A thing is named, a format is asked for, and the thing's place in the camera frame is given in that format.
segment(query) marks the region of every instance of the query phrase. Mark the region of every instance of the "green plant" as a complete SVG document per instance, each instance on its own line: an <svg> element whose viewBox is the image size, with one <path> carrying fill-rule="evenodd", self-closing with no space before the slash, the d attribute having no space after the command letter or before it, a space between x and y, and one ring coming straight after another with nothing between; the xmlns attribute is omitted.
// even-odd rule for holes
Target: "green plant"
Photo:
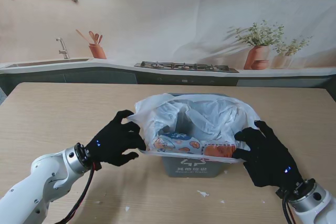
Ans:
<svg viewBox="0 0 336 224"><path fill-rule="evenodd" d="M311 37L308 37L306 39L302 39L301 41L298 39L293 39L289 45L287 45L282 40L276 43L276 48L274 50L277 51L278 54L285 55L285 56L292 56L296 54L299 50L301 50L303 47L308 46L309 39Z"/></svg>
<svg viewBox="0 0 336 224"><path fill-rule="evenodd" d="M270 46L281 41L283 28L283 25L269 27L266 20L263 20L260 24L253 23L253 26L247 29L237 28L236 38L251 46Z"/></svg>

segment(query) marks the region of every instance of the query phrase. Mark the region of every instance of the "black glove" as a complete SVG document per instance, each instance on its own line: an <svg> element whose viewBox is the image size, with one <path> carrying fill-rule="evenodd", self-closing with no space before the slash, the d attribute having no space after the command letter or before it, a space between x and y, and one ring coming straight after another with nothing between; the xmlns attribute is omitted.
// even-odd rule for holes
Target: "black glove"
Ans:
<svg viewBox="0 0 336 224"><path fill-rule="evenodd" d="M93 162L107 162L121 166L139 157L136 152L123 155L126 150L136 148L146 150L146 145L139 135L140 127L133 122L121 124L122 119L130 115L133 115L132 111L119 111L115 118L85 147Z"/></svg>
<svg viewBox="0 0 336 224"><path fill-rule="evenodd" d="M256 121L260 129L246 128L235 135L251 149L237 149L232 157L244 159L244 166L255 186L278 186L283 190L295 190L303 182L298 167L288 149L263 121Z"/></svg>

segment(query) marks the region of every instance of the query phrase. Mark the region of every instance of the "wall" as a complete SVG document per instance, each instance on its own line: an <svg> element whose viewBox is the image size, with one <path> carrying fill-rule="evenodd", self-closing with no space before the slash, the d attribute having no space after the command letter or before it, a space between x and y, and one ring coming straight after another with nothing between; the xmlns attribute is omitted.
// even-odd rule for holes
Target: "wall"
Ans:
<svg viewBox="0 0 336 224"><path fill-rule="evenodd" d="M262 19L284 24L287 40L313 36L299 67L336 66L336 0L0 0L0 61L91 57L88 31L118 64L146 61L225 64L242 69L250 47L235 27ZM271 51L270 59L276 55Z"/></svg>

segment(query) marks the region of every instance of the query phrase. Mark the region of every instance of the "white plastic bag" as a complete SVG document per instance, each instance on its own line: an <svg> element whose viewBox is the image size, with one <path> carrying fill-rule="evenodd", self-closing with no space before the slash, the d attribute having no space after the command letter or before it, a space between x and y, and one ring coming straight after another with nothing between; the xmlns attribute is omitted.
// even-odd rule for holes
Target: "white plastic bag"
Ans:
<svg viewBox="0 0 336 224"><path fill-rule="evenodd" d="M144 131L146 154L237 163L236 148L249 150L234 135L260 120L246 103L215 94L159 94L135 104L129 121Z"/></svg>

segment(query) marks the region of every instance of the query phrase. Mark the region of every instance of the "wooden spoon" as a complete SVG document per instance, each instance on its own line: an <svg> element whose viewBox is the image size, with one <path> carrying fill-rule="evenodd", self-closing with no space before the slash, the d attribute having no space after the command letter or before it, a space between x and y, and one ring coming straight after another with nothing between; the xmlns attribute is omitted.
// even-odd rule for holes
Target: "wooden spoon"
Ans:
<svg viewBox="0 0 336 224"><path fill-rule="evenodd" d="M89 31L89 35L91 37L91 39L93 39L94 43L96 43L96 38L93 32Z"/></svg>
<svg viewBox="0 0 336 224"><path fill-rule="evenodd" d="M76 29L76 32L78 32L80 36L82 36L88 43L90 43L90 41L86 37L84 37L84 35L79 30Z"/></svg>
<svg viewBox="0 0 336 224"><path fill-rule="evenodd" d="M97 44L99 39L99 34L95 34L94 36L94 43Z"/></svg>
<svg viewBox="0 0 336 224"><path fill-rule="evenodd" d="M98 44L101 42L101 39L103 38L102 35L100 35L100 38L99 38L99 41L98 41Z"/></svg>

